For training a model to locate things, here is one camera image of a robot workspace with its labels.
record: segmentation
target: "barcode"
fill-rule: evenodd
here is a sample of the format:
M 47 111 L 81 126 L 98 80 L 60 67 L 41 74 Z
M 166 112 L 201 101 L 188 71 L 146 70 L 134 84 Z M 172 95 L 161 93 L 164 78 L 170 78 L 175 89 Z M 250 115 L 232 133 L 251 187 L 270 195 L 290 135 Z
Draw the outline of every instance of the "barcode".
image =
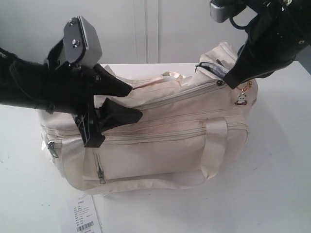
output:
M 77 232 L 83 231 L 84 229 L 90 228 L 91 226 L 94 226 L 94 222 L 89 222 L 83 226 L 77 227 Z

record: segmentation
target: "panda charm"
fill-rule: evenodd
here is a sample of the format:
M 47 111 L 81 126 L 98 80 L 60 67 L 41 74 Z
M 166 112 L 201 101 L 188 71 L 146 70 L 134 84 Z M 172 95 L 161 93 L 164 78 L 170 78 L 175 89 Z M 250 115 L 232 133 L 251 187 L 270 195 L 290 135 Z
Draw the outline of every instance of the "panda charm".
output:
M 234 105 L 247 105 L 246 95 L 243 92 L 238 96 L 238 99 L 234 102 Z

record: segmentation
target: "keychain charm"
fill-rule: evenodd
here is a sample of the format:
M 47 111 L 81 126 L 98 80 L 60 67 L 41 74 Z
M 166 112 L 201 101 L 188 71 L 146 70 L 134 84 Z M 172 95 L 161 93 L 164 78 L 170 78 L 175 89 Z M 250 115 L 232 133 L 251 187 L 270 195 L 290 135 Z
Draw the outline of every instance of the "keychain charm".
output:
M 246 90 L 249 89 L 252 86 L 252 82 L 248 81 L 247 85 L 244 88 L 239 88 L 237 87 L 237 89 L 239 89 L 240 91 L 242 91 L 242 93 L 238 96 L 237 101 L 234 102 L 234 105 L 247 105 L 247 99 L 246 99 Z

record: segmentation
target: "canvas bag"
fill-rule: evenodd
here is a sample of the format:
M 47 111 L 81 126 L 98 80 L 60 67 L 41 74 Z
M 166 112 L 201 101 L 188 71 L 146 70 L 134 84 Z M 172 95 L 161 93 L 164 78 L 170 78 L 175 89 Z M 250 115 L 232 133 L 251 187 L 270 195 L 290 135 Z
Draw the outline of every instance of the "canvas bag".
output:
M 222 42 L 201 56 L 200 64 L 210 69 L 199 66 L 190 77 L 175 72 L 118 77 L 133 86 L 132 92 L 125 98 L 96 96 L 95 106 L 110 98 L 143 116 L 136 124 L 104 132 L 98 149 L 84 148 L 71 115 L 39 111 L 53 162 L 73 187 L 89 194 L 203 183 L 239 158 L 248 136 L 246 117 L 256 101 L 257 83 L 252 80 L 245 103 L 239 96 L 246 84 L 231 90 L 220 79 L 236 59 Z

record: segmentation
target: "price tag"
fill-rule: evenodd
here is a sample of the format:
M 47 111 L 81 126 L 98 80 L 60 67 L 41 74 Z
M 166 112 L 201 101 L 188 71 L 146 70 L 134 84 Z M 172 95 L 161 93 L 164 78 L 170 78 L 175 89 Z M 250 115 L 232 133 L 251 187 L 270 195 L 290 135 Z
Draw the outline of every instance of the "price tag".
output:
M 59 218 L 62 233 L 102 233 L 91 195 L 68 201 Z

